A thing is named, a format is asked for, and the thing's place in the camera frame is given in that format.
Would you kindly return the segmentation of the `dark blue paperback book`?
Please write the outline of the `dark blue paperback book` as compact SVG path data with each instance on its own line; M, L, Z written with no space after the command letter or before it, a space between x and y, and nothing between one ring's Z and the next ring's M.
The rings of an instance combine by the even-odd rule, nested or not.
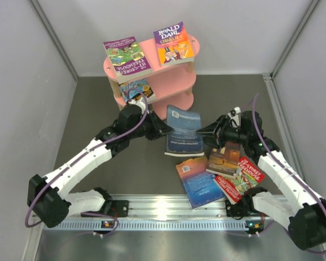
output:
M165 155L199 157L205 154L203 138L196 132L202 127L199 113L168 105L166 123L173 132L166 136Z

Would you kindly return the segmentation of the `brown dark cover book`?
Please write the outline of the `brown dark cover book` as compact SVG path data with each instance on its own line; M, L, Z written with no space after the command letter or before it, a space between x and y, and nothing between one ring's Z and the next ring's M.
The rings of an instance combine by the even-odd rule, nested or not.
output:
M240 159L240 145L227 142L224 147L213 148L206 170L216 175L235 179Z

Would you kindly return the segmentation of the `169-storey treehouse book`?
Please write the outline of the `169-storey treehouse book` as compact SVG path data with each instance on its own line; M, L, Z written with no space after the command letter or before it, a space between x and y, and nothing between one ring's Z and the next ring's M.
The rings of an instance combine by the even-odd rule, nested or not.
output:
M126 103L130 100L139 100L141 98L141 93L147 97L148 102L156 100L156 95L145 78L130 83L120 84L120 92Z

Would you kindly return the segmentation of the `blue orange paperback book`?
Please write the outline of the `blue orange paperback book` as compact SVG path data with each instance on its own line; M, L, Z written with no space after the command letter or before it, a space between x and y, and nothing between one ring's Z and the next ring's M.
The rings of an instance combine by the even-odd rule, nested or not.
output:
M188 159L176 165L192 209L225 198L225 194L214 181L215 175L207 172L207 165L206 156Z

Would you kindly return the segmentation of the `red green treehouse book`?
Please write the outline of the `red green treehouse book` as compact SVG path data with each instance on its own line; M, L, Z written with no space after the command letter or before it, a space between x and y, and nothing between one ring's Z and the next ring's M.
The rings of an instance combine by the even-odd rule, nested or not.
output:
M246 191L256 187L265 177L266 175L248 157L243 156L239 160L234 179L217 175L214 182L227 200L231 204L236 204Z

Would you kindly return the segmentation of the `purple 117-storey treehouse book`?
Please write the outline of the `purple 117-storey treehouse book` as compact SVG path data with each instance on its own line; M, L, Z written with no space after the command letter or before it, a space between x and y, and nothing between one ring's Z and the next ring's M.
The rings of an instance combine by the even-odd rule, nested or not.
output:
M103 42L119 84L152 73L152 68L134 36Z

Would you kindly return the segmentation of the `orange Roald Dahl book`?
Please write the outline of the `orange Roald Dahl book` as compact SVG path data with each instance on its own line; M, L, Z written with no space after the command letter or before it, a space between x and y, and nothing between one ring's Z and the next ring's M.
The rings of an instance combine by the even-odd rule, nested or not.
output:
M154 40L161 66L194 62L194 52L184 23L154 32Z

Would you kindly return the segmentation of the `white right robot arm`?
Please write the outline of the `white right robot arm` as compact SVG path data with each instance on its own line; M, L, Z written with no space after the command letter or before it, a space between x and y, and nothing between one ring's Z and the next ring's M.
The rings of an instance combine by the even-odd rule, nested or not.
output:
M262 187L252 188L231 207L232 212L237 216L264 213L282 225L301 250L326 243L326 199L301 179L275 142L264 136L258 112L233 110L197 133L212 148L221 148L227 142L241 145L246 156L286 197L282 202Z

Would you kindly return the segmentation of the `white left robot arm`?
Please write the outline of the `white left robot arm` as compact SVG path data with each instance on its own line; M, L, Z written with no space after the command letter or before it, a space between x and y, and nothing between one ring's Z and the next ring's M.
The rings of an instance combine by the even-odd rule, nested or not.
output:
M173 132L151 109L130 104L124 107L112 125L102 129L76 156L53 172L29 180L27 205L48 228L68 216L90 214L106 216L112 209L112 197L101 188L71 193L94 169L129 146L131 140L146 137L160 139Z

